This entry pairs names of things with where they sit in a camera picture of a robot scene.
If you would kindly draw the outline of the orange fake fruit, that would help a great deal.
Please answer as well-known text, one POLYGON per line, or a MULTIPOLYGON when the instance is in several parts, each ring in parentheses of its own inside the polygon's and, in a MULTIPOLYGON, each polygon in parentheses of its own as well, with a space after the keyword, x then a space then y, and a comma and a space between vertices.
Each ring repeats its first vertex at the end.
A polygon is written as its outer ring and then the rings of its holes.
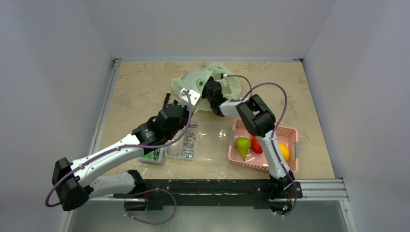
POLYGON ((262 154, 263 153, 263 149, 259 143, 259 141, 257 140, 256 137, 252 136, 251 137, 251 150, 255 153, 255 154, 262 154))

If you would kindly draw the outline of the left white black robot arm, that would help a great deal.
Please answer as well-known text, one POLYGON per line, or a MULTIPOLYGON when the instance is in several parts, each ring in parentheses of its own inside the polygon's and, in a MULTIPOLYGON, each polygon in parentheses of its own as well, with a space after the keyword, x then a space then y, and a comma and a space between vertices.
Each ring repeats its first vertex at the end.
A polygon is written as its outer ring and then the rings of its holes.
POLYGON ((194 103, 183 99, 174 101, 119 142, 78 160, 57 160, 52 175, 53 187, 47 194, 45 205, 49 208, 60 205, 63 211, 84 205, 97 191, 91 183, 102 174, 131 159, 176 143, 179 139, 174 136, 180 130, 187 131, 194 109, 194 103))

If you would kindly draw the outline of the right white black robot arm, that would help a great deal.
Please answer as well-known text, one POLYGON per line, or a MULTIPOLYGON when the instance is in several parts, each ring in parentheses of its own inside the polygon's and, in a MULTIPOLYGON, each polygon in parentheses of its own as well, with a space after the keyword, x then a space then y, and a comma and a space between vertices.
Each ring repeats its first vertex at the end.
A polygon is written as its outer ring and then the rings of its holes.
POLYGON ((279 153, 279 142, 277 139, 277 128, 283 119, 287 108, 287 93, 285 89, 273 82, 263 82, 255 85, 250 90, 254 90, 264 85, 274 85, 278 87, 284 95, 284 108, 279 119, 275 118, 267 104, 262 98, 254 94, 244 97, 243 100, 229 100, 222 94, 222 85, 219 81, 210 77, 202 90, 202 98, 206 99, 212 112, 220 117, 240 116, 248 133, 259 141, 269 167, 269 177, 272 192, 279 197, 293 190, 297 193, 297 185, 294 175, 283 156, 279 153))

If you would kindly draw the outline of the light green plastic bag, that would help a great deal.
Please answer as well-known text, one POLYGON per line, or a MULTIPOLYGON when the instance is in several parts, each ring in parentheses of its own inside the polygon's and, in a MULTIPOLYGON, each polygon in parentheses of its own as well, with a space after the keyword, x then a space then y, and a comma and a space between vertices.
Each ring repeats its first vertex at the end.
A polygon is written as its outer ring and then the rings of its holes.
POLYGON ((183 77, 175 78, 171 81, 171 88, 178 96, 177 100, 180 100, 181 98, 185 98, 183 95, 184 89, 186 91, 194 90, 201 94, 210 77, 220 83, 221 76, 224 74, 227 74, 227 85, 222 86, 223 96, 230 102, 241 102, 241 82, 237 77, 233 77, 232 75, 234 73, 222 63, 212 63, 210 65, 192 70, 183 77))

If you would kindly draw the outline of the yellow fake fruit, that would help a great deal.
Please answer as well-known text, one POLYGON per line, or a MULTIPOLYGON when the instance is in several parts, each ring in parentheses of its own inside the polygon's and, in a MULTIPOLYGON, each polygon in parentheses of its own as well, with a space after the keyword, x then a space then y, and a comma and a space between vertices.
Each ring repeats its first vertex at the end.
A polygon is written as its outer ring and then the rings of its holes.
POLYGON ((239 155, 242 157, 243 161, 246 160, 246 157, 249 154, 251 148, 251 141, 246 137, 239 137, 235 142, 235 147, 239 152, 239 155))

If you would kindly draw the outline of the yellow orange fake lemon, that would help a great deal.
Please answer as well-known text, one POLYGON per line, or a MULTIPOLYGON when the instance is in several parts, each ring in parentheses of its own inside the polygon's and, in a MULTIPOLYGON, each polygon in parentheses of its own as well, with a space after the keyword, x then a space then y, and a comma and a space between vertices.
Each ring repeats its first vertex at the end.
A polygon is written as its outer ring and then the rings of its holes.
POLYGON ((280 148, 280 150, 281 150, 283 159, 284 159, 285 161, 288 161, 288 160, 290 159, 290 156, 291 156, 288 147, 287 147, 285 144, 279 143, 279 148, 280 148))

